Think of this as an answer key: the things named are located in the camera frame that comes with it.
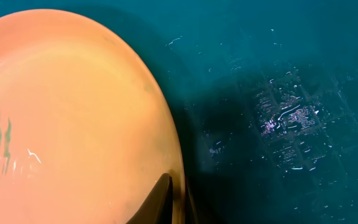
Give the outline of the yellow plate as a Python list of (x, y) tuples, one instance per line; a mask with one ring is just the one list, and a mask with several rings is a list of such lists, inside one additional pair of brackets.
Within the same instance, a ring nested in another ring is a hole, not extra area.
[(0, 223), (127, 223), (164, 173), (183, 223), (175, 124), (129, 45), (72, 12), (0, 17)]

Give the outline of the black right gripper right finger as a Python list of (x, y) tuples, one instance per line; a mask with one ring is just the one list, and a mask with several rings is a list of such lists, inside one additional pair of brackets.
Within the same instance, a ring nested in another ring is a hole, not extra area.
[(203, 198), (194, 194), (189, 182), (186, 182), (185, 194), (185, 223), (215, 224), (216, 218), (212, 210), (203, 201)]

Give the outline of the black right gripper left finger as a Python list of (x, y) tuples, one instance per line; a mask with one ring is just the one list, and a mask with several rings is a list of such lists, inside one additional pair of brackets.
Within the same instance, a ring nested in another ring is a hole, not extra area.
[(171, 224), (172, 216), (173, 182), (170, 174), (164, 173), (127, 224)]

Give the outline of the teal plastic tray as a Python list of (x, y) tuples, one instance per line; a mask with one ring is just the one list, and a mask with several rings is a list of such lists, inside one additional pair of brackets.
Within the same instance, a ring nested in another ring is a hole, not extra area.
[(358, 223), (358, 0), (0, 0), (89, 17), (142, 58), (219, 223)]

